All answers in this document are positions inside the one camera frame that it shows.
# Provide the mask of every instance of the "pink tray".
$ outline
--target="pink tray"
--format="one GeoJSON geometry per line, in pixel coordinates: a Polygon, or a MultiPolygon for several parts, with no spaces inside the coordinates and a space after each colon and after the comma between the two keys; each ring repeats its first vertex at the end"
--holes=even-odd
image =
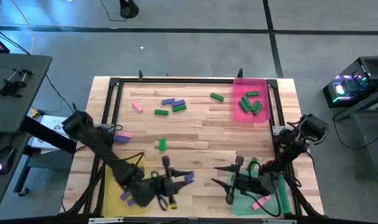
{"type": "Polygon", "coordinates": [[[235,78],[233,81],[233,119],[235,121],[263,123],[270,118],[268,89],[266,80],[261,78],[235,78]],[[259,91],[259,96],[249,97],[251,105],[257,100],[262,104],[256,116],[252,111],[245,113],[240,106],[242,96],[248,91],[259,91]]]}

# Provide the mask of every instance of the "black desk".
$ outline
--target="black desk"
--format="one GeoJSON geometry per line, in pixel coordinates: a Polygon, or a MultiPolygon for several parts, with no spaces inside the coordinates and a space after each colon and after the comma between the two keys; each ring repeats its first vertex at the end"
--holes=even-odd
{"type": "Polygon", "coordinates": [[[23,95],[22,98],[0,96],[0,150],[10,144],[16,148],[11,171],[6,175],[0,175],[0,203],[31,136],[74,154],[75,142],[26,116],[51,61],[52,58],[49,56],[0,54],[0,88],[2,88],[2,79],[9,78],[13,68],[18,70],[26,68],[34,72],[31,77],[25,79],[27,86],[18,91],[23,95]]]}

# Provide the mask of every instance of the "yellow tray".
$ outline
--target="yellow tray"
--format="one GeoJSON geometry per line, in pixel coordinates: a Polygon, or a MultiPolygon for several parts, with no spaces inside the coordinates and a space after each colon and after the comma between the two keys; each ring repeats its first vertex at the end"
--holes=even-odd
{"type": "MultiPolygon", "coordinates": [[[[127,160],[128,163],[136,163],[138,157],[127,160]]],[[[145,168],[146,173],[146,161],[145,157],[141,159],[138,163],[139,167],[145,168]]],[[[135,204],[131,207],[128,206],[127,201],[132,198],[129,196],[125,200],[120,199],[120,195],[124,193],[124,190],[114,179],[112,170],[109,166],[106,166],[105,178],[104,178],[104,198],[103,198],[103,217],[105,218],[114,218],[122,217],[126,215],[133,215],[138,213],[146,212],[145,207],[140,207],[135,204]]]]}

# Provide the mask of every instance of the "computer mouse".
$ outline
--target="computer mouse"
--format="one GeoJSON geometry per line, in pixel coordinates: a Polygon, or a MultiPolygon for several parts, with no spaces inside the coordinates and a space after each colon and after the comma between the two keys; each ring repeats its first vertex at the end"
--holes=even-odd
{"type": "Polygon", "coordinates": [[[0,150],[0,174],[4,175],[9,173],[12,162],[14,161],[16,148],[6,146],[0,150]]]}

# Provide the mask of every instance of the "gray floor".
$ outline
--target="gray floor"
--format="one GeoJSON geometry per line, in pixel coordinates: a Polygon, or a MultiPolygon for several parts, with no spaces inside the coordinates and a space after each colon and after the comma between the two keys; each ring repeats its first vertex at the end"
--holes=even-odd
{"type": "MultiPolygon", "coordinates": [[[[266,29],[262,0],[137,0],[137,18],[109,22],[99,1],[16,1],[33,25],[80,27],[151,27],[266,29]]],[[[104,0],[111,17],[119,18],[116,1],[104,0]]],[[[378,30],[378,0],[269,0],[275,29],[378,30]]],[[[0,6],[0,25],[24,25],[9,1],[0,6]]],[[[4,32],[26,49],[29,32],[4,32]]],[[[35,54],[50,55],[48,75],[69,102],[85,108],[95,75],[233,77],[239,68],[247,77],[276,77],[267,34],[133,34],[36,32],[35,54]]],[[[285,78],[294,78],[302,113],[326,122],[329,110],[321,89],[358,56],[378,55],[378,36],[277,35],[285,78]]],[[[59,100],[44,82],[34,106],[57,110],[59,100]]],[[[68,116],[64,105],[60,116],[68,116]]],[[[339,125],[345,136],[349,127],[339,125]]],[[[378,222],[378,182],[354,180],[353,152],[341,146],[334,131],[311,149],[325,213],[334,218],[378,222]]],[[[34,169],[23,198],[12,188],[0,206],[0,218],[58,213],[67,172],[34,169]]]]}

